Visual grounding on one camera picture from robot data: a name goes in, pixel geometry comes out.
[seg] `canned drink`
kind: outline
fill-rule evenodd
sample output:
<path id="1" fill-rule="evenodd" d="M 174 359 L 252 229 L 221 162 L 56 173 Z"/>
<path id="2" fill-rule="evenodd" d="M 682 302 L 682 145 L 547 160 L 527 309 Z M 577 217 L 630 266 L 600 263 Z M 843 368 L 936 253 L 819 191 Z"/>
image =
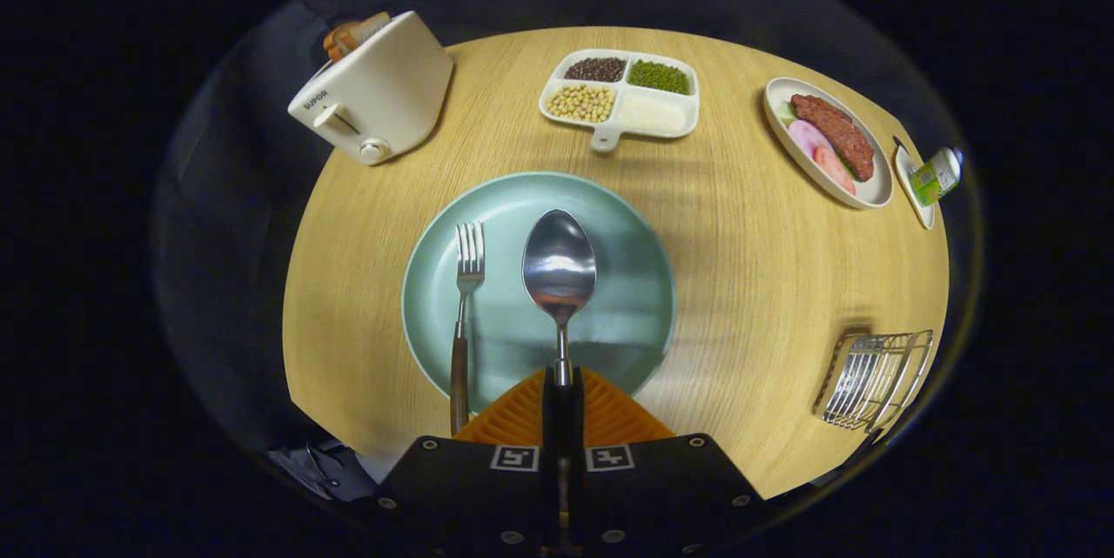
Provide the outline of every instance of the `canned drink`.
<path id="1" fill-rule="evenodd" d="M 939 149 L 931 160 L 925 161 L 919 169 L 909 176 L 913 196 L 918 204 L 928 206 L 944 197 L 959 184 L 959 168 L 964 163 L 962 150 Z"/>

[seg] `round table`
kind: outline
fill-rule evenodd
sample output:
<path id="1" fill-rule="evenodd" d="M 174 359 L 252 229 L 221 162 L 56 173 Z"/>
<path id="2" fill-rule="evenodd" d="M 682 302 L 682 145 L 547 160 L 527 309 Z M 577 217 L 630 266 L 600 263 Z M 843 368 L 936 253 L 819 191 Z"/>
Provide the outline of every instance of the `round table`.
<path id="1" fill-rule="evenodd" d="M 537 110 L 541 86 L 566 53 L 589 47 L 688 62 L 701 86 L 700 125 L 678 140 L 624 137 L 615 153 L 594 154 L 589 129 L 547 121 Z M 887 158 L 897 135 L 919 160 L 899 120 L 799 63 L 673 31 L 554 28 L 448 51 L 456 70 L 429 139 L 379 166 L 333 150 L 314 186 L 283 305 L 299 408 L 384 470 L 418 435 L 448 435 L 448 400 L 402 331 L 410 252 L 467 189 L 558 170 L 626 198 L 673 265 L 673 341 L 635 400 L 677 434 L 711 433 L 764 498 L 822 476 L 862 444 L 861 430 L 824 423 L 813 403 L 847 329 L 941 335 L 942 216 L 924 229 L 899 189 L 880 209 L 840 204 L 782 148 L 761 98 L 771 78 L 812 82 L 859 115 Z"/>

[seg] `fork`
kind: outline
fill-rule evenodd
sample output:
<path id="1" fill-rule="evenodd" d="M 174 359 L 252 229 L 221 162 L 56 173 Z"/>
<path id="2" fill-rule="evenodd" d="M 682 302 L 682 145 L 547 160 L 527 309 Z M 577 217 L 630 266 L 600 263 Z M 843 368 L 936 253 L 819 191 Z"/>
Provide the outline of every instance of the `fork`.
<path id="1" fill-rule="evenodd" d="M 457 288 L 460 311 L 452 337 L 452 363 L 449 376 L 449 423 L 456 435 L 468 423 L 468 339 L 465 336 L 465 303 L 483 283 L 483 225 L 469 222 L 457 225 Z"/>

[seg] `small dish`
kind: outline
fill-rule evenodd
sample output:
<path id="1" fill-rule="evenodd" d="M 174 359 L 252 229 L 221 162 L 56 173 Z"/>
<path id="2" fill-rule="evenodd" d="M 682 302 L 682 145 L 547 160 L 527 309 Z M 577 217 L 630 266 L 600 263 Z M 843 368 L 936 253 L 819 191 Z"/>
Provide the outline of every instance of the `small dish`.
<path id="1" fill-rule="evenodd" d="M 619 58 L 624 61 L 623 75 L 617 81 L 588 81 L 587 79 L 566 79 L 565 74 L 577 61 L 588 58 Z M 628 82 L 631 69 L 637 61 L 656 61 L 673 66 L 688 78 L 688 94 L 657 90 L 652 87 L 633 86 Z M 582 121 L 579 118 L 558 117 L 546 109 L 546 101 L 556 91 L 566 86 L 585 85 L 589 87 L 607 87 L 615 90 L 615 102 L 612 114 L 605 121 Z M 647 112 L 645 117 L 631 117 L 636 109 Z M 683 137 L 692 133 L 700 121 L 700 82 L 696 81 L 696 70 L 678 59 L 665 58 L 662 55 L 637 53 L 633 50 L 617 49 L 580 49 L 566 55 L 560 63 L 549 75 L 546 86 L 538 97 L 538 110 L 550 121 L 571 123 L 574 126 L 593 127 L 590 146 L 600 154 L 610 153 L 618 146 L 622 134 L 649 135 L 649 137 Z M 651 117 L 657 118 L 653 125 Z"/>
<path id="2" fill-rule="evenodd" d="M 797 141 L 789 134 L 789 127 L 779 117 L 778 110 L 785 107 L 795 94 L 823 98 L 829 105 L 842 110 L 843 114 L 851 117 L 852 124 L 859 127 L 860 133 L 870 143 L 871 148 L 874 149 L 874 175 L 867 182 L 854 182 L 854 194 L 841 188 L 829 174 L 825 174 L 812 160 L 812 156 L 805 154 L 805 150 L 797 145 Z M 809 177 L 812 177 L 813 182 L 817 182 L 828 194 L 831 194 L 832 197 L 838 198 L 840 202 L 844 202 L 847 205 L 851 205 L 852 208 L 882 208 L 882 206 L 889 204 L 891 196 L 893 196 L 893 174 L 890 173 L 890 163 L 887 160 L 886 154 L 882 153 L 882 148 L 878 145 L 874 134 L 871 134 L 870 129 L 867 129 L 867 126 L 859 120 L 859 117 L 856 117 L 854 112 L 851 112 L 851 109 L 843 106 L 839 99 L 827 94 L 824 90 L 820 90 L 817 86 L 800 81 L 800 79 L 773 78 L 770 79 L 770 82 L 765 87 L 763 105 L 766 118 L 770 121 L 770 126 L 773 127 L 778 140 L 782 143 L 785 150 L 797 161 L 797 165 L 801 166 L 801 169 Z"/>
<path id="3" fill-rule="evenodd" d="M 909 197 L 909 202 L 912 204 L 918 219 L 920 219 L 920 225 L 924 225 L 925 229 L 931 229 L 932 225 L 936 225 L 936 204 L 931 204 L 927 208 L 918 204 L 916 194 L 912 194 L 912 183 L 909 182 L 909 174 L 918 169 L 918 166 L 916 161 L 912 161 L 912 156 L 910 156 L 903 146 L 898 146 L 898 149 L 893 153 L 893 169 L 898 173 L 898 180 L 901 182 L 901 188 L 906 192 L 906 196 Z"/>

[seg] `red beans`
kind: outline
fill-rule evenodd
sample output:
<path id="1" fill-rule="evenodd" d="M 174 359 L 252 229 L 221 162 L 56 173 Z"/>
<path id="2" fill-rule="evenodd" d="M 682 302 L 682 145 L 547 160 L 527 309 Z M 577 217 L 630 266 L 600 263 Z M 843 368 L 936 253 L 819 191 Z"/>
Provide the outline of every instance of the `red beans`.
<path id="1" fill-rule="evenodd" d="M 566 79 L 583 79 L 583 81 L 619 81 L 626 62 L 619 58 L 588 58 L 569 66 L 565 71 Z"/>

